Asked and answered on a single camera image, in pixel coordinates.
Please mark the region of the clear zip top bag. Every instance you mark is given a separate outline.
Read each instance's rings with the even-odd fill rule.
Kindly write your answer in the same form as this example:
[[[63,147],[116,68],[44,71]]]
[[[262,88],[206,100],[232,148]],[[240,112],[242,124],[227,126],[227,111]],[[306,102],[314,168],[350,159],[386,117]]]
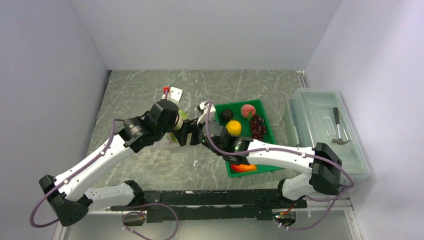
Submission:
[[[183,126],[184,120],[189,119],[188,114],[184,110],[179,110],[178,115],[179,115],[179,118],[174,128],[175,131],[179,130]],[[174,136],[172,132],[169,132],[169,133],[166,133],[160,141],[155,142],[154,145],[152,146],[152,149],[160,150],[160,149],[168,149],[168,148],[174,148],[179,146],[180,145],[178,143],[177,138]]]

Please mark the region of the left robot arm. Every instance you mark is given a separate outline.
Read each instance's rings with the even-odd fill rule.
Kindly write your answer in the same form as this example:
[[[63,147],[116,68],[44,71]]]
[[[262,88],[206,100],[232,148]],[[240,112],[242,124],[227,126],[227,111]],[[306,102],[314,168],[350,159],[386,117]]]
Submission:
[[[162,140],[176,126],[178,118],[179,101],[161,99],[143,115],[114,124],[109,139],[71,169],[57,176],[43,176],[39,185],[57,221],[68,227],[99,209],[114,206],[139,209],[145,193],[134,180],[101,188],[93,185],[117,164]]]

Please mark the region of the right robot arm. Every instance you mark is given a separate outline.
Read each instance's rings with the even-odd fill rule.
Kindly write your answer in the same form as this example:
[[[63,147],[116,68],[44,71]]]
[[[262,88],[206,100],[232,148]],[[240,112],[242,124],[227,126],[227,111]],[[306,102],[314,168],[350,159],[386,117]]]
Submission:
[[[233,136],[216,121],[184,120],[172,131],[181,146],[203,145],[233,165],[267,165],[300,174],[284,179],[275,194],[276,203],[289,207],[311,193],[337,196],[341,192],[342,162],[325,143],[316,147],[287,147],[243,136]]]

